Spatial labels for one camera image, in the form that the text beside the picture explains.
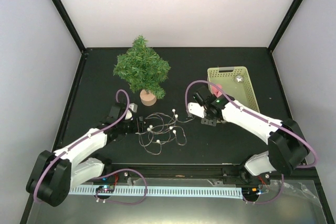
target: black table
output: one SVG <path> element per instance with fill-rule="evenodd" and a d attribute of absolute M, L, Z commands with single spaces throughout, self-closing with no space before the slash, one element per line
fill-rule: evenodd
<path fill-rule="evenodd" d="M 194 80 L 206 80 L 211 67 L 245 66 L 248 69 L 260 112 L 277 119 L 288 118 L 289 111 L 279 83 L 272 55 L 266 48 L 154 48 L 171 70 L 169 79 L 162 83 L 166 91 L 163 100 L 154 106 L 141 104 L 139 92 L 131 93 L 128 84 L 113 76 L 117 55 L 126 48 L 89 49 L 80 84 L 70 112 L 63 140 L 65 146 L 84 135 L 87 130 L 102 120 L 115 103 L 118 89 L 125 89 L 131 102 L 139 105 L 138 113 L 147 116 L 153 112 L 172 115 L 176 109 L 179 119 L 187 118 L 184 93 Z M 188 94 L 202 84 L 194 85 Z M 187 136 L 187 144 L 179 146 L 174 141 L 163 145 L 162 153 L 154 156 L 140 146 L 137 135 L 128 135 L 120 142 L 112 142 L 98 152 L 114 164 L 239 164 L 246 157 L 266 151 L 259 138 L 231 123 L 216 127 L 202 125 L 201 119 L 181 125 Z M 177 130 L 180 142 L 183 134 Z M 149 150 L 157 152 L 159 146 L 152 144 Z"/>

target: pink cloth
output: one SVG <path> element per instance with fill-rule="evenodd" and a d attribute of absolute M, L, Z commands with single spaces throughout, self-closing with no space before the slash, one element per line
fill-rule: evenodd
<path fill-rule="evenodd" d="M 220 84 L 216 84 L 220 89 L 223 89 L 222 88 L 222 85 L 220 85 Z M 217 88 L 215 88 L 214 86 L 211 86 L 211 88 L 212 88 L 212 92 L 214 93 L 214 95 L 216 96 L 216 97 L 220 97 L 221 95 L 222 95 L 222 93 L 217 89 Z"/>

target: white wall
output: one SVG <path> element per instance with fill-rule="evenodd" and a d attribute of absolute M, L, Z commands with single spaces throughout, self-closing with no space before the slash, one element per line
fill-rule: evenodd
<path fill-rule="evenodd" d="M 0 216 L 19 223 L 37 155 L 51 149 L 80 52 L 51 0 L 0 0 Z"/>
<path fill-rule="evenodd" d="M 336 218 L 336 0 L 304 0 L 274 55 L 293 117 L 320 155 Z"/>
<path fill-rule="evenodd" d="M 267 47 L 293 0 L 62 0 L 87 47 Z"/>

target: plant pot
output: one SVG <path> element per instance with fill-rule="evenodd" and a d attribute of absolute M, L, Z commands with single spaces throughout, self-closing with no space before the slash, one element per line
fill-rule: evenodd
<path fill-rule="evenodd" d="M 140 92 L 140 99 L 143 105 L 152 106 L 156 102 L 156 96 L 153 95 L 150 91 L 147 92 L 143 89 Z"/>

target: plastic basket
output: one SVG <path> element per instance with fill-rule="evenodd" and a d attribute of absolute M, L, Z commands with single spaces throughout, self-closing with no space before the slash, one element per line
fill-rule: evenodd
<path fill-rule="evenodd" d="M 236 82 L 235 77 L 240 75 L 244 78 L 243 82 Z M 246 107 L 260 112 L 256 96 L 254 95 L 252 83 L 245 67 L 223 67 L 209 68 L 208 81 L 213 84 L 222 85 L 223 91 L 234 97 Z"/>

